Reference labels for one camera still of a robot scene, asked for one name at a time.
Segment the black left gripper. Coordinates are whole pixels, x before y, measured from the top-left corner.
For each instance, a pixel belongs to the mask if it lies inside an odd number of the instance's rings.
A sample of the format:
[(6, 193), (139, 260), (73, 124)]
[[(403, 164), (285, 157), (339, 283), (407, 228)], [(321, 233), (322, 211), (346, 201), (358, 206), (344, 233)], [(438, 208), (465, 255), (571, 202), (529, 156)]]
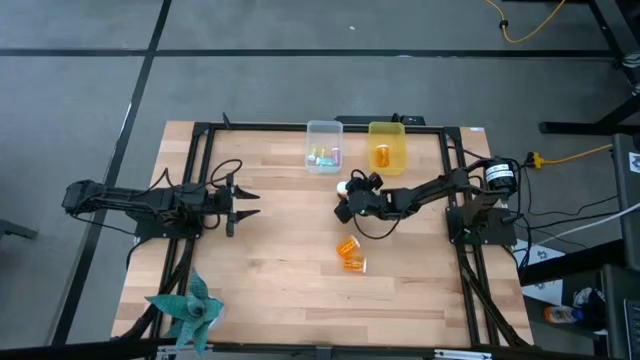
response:
[[(234, 175), (226, 174), (219, 179), (212, 179), (210, 184), (215, 191), (205, 198), (204, 214), (202, 215), (202, 227), (206, 230), (215, 230), (221, 225), (221, 217), (227, 217), (225, 224), (225, 233), (227, 237), (233, 237), (235, 234), (235, 223), (255, 215), (260, 212), (255, 210), (239, 210), (233, 212), (233, 197), (236, 199), (253, 200), (259, 199), (260, 196), (243, 190), (239, 185), (234, 185)], [(214, 225), (206, 224), (206, 217), (214, 216), (216, 223)]]

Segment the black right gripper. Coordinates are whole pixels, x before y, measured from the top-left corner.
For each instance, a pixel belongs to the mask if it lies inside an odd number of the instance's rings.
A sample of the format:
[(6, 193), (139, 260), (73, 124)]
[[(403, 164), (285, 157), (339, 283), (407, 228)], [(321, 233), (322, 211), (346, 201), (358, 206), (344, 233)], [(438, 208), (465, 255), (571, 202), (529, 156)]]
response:
[(347, 182), (347, 194), (338, 193), (339, 203), (334, 209), (338, 220), (345, 224), (355, 215), (374, 216), (386, 220), (386, 196), (377, 193), (383, 185), (378, 173), (364, 177), (352, 177)]

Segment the clear plastic bin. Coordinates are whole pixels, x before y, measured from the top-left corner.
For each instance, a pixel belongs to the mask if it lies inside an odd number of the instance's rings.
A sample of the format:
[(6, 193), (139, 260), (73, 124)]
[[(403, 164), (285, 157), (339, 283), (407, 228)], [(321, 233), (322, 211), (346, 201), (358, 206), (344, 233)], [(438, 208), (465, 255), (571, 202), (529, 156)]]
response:
[[(315, 162), (309, 162), (307, 160), (307, 154), (310, 146), (314, 144), (319, 147), (326, 147), (328, 150), (328, 157), (332, 158), (331, 150), (334, 147), (341, 149), (341, 165), (339, 167), (321, 167), (316, 165)], [(306, 150), (304, 155), (304, 165), (310, 173), (315, 174), (335, 174), (342, 168), (343, 163), (343, 124), (341, 122), (332, 120), (311, 120), (307, 123), (306, 127)]]

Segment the yellow plastic bin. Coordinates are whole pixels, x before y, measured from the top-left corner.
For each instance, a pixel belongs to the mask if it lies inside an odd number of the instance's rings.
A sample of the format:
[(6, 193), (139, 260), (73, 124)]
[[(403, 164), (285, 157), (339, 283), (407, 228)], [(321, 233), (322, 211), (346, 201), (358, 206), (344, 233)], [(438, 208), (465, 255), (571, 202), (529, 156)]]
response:
[[(375, 165), (375, 148), (387, 144), (390, 148), (390, 165), (379, 168)], [(407, 167), (405, 127), (401, 123), (372, 122), (368, 127), (369, 170), (380, 175), (400, 175)]]

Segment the teal artificial succulent plant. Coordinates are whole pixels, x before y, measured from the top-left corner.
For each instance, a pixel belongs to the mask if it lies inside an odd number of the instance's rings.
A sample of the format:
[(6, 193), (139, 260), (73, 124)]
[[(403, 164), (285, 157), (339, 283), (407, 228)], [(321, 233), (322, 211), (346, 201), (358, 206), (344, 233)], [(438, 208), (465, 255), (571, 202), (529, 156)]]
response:
[(176, 320), (163, 335), (164, 338), (175, 338), (177, 349), (192, 342), (195, 352), (199, 356), (204, 354), (209, 328), (219, 318), (224, 303), (209, 295), (205, 281), (195, 269), (192, 270), (185, 296), (162, 294), (149, 296), (146, 300)]

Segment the black beam with white label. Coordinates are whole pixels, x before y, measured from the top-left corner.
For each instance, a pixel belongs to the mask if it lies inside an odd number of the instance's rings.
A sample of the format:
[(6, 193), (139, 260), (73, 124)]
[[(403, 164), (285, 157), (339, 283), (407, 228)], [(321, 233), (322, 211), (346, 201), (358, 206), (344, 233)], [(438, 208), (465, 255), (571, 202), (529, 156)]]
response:
[[(190, 352), (191, 345), (177, 347), (168, 338), (116, 339), (105, 342), (49, 345), (0, 350), (0, 360), (131, 360), (156, 355), (177, 355)], [(446, 360), (621, 360), (596, 355), (570, 354), (543, 350), (538, 347), (503, 347), (476, 345), (469, 348), (350, 346), (350, 345), (291, 345), (212, 343), (205, 352), (310, 355), (331, 360), (337, 355), (373, 355), (419, 357)]]

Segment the white printed paper sheet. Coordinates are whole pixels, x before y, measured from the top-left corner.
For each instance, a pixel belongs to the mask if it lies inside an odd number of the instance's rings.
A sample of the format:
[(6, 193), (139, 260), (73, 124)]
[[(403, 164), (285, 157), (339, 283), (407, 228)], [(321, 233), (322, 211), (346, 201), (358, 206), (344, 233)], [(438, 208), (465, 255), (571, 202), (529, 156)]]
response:
[[(515, 246), (511, 247), (513, 254), (520, 264), (524, 259), (527, 243), (518, 239)], [(529, 273), (534, 264), (559, 258), (564, 253), (545, 246), (533, 245), (529, 253), (529, 262), (526, 273)], [(552, 305), (560, 305), (562, 303), (563, 281), (552, 280), (534, 285), (522, 286), (522, 292), (525, 296), (543, 301)]]

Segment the dark furniture leg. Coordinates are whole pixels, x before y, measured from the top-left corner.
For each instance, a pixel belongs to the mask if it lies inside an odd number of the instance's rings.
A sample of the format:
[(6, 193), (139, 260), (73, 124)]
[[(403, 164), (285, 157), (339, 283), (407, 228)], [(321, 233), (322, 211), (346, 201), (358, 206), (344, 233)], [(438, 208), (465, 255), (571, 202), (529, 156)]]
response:
[(13, 222), (0, 219), (0, 240), (4, 236), (18, 236), (25, 239), (34, 239), (38, 232)]

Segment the orange drink bottle blue cap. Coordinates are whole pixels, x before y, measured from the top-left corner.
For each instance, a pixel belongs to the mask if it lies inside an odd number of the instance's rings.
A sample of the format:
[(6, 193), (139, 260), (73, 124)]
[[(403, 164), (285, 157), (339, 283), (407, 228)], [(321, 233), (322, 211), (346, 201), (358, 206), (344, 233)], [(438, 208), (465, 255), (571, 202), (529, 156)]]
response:
[(543, 316), (551, 324), (573, 324), (584, 319), (581, 309), (564, 305), (546, 307)]

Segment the black and white shoe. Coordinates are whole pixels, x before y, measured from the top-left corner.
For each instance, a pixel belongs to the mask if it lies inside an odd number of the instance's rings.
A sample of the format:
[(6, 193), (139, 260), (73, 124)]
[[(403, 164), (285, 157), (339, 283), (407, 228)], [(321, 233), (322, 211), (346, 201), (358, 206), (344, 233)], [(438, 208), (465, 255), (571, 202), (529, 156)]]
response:
[(572, 307), (579, 314), (576, 320), (579, 327), (594, 332), (606, 327), (606, 299), (599, 289), (586, 287), (576, 291)]

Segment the black stand legs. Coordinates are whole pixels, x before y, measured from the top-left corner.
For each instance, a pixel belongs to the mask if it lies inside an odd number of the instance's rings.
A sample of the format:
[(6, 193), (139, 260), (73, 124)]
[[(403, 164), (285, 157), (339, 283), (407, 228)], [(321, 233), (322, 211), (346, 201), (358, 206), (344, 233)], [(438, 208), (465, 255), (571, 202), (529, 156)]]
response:
[[(617, 70), (621, 70), (628, 82), (633, 87), (636, 87), (639, 85), (639, 82), (632, 70), (623, 64), (626, 54), (618, 44), (617, 39), (609, 24), (606, 22), (596, 0), (586, 0), (586, 3), (613, 54), (613, 67)], [(623, 122), (637, 113), (640, 113), (640, 93), (632, 95), (628, 100), (614, 108), (610, 113), (604, 115), (601, 119), (596, 120), (593, 123), (545, 121), (538, 124), (538, 129), (542, 134), (610, 136), (621, 133), (633, 135), (635, 133), (640, 133), (640, 125), (623, 125)]]

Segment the grey cabinet with marker tag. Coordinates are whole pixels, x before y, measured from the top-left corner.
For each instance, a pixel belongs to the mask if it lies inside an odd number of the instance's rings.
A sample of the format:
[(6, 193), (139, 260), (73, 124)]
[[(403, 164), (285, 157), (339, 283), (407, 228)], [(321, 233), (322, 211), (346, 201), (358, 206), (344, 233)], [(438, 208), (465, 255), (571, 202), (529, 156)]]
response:
[(640, 135), (616, 134), (612, 141), (626, 266), (640, 272)]

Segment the black desk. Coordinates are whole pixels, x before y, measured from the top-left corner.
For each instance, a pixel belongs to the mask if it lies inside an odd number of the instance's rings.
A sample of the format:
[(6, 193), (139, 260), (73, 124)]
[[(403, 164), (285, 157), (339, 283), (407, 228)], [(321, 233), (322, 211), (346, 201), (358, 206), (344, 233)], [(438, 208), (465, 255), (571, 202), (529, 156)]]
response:
[[(529, 256), (523, 260), (528, 266)], [(608, 354), (625, 360), (640, 359), (640, 272), (626, 266), (623, 239), (588, 247), (534, 264), (520, 275), (521, 286), (563, 281), (562, 303), (571, 306), (573, 294), (597, 288), (606, 299)]]

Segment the black metal table frame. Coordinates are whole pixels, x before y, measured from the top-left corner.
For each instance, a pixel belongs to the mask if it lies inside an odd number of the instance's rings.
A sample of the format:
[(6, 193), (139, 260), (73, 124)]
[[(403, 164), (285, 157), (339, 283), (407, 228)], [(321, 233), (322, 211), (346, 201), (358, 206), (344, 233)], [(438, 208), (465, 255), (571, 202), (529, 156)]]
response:
[[(302, 124), (166, 124), (157, 171), (180, 179), (186, 165), (221, 171), (240, 159), (236, 182), (259, 199), (239, 210), (233, 237), (208, 230), (195, 244), (193, 267), (224, 303), (211, 342), (467, 347), (488, 340), (482, 313), (469, 317), (457, 254), (449, 241), (446, 200), (424, 206), (399, 224), (362, 218), (343, 224), (334, 214), (336, 185), (368, 166), (367, 129), (348, 126), (343, 167), (310, 173)], [(353, 235), (364, 274), (347, 272), (336, 246)]]

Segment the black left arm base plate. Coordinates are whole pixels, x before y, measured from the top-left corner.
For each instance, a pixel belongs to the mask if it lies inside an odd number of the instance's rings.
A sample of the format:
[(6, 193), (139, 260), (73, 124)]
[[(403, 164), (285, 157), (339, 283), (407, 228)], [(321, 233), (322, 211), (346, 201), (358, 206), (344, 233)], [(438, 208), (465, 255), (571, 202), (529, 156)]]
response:
[(198, 237), (203, 227), (198, 223), (169, 222), (160, 220), (138, 221), (134, 235), (140, 239), (168, 238), (183, 239)]

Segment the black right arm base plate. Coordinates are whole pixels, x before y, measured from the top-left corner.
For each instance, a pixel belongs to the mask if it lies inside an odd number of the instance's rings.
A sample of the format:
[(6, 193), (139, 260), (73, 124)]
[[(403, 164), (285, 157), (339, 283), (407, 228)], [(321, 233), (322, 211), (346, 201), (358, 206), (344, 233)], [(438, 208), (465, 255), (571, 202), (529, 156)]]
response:
[(506, 208), (481, 210), (465, 215), (462, 207), (445, 210), (449, 241), (455, 245), (515, 245), (514, 225)]

